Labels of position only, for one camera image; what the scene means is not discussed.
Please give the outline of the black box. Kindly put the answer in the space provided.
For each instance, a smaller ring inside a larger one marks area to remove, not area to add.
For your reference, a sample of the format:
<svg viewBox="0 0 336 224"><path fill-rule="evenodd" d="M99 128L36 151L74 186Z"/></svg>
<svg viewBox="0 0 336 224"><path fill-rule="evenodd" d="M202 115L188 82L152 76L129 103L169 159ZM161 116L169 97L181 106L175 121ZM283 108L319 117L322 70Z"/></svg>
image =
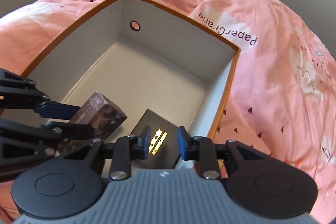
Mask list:
<svg viewBox="0 0 336 224"><path fill-rule="evenodd" d="M134 160L132 166L141 169L173 169L179 161L178 128L174 124L147 109L138 121L133 135L140 135L150 126L149 152L145 160Z"/></svg>

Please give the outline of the orange white cardboard box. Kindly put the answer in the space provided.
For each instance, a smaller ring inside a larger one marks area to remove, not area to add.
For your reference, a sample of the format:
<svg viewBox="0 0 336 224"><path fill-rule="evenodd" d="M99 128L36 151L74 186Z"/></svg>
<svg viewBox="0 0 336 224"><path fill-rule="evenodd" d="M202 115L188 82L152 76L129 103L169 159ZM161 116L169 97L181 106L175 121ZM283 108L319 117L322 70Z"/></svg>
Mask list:
<svg viewBox="0 0 336 224"><path fill-rule="evenodd" d="M10 72L35 81L55 102L81 108L99 92L119 106L127 119L99 141L132 134L147 109L192 136L212 137L239 52L204 24L154 1L105 0L23 72Z"/></svg>

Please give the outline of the pink cloud print duvet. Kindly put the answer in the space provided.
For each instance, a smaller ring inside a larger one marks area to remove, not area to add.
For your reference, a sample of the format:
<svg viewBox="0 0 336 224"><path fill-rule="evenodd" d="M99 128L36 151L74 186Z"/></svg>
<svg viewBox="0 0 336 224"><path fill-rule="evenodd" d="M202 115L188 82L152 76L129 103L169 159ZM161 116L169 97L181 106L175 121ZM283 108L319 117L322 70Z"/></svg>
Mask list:
<svg viewBox="0 0 336 224"><path fill-rule="evenodd" d="M21 73L104 0L38 0L1 18L1 66ZM335 60L279 0L154 0L241 48L214 140L236 138L311 175L335 205Z"/></svg>

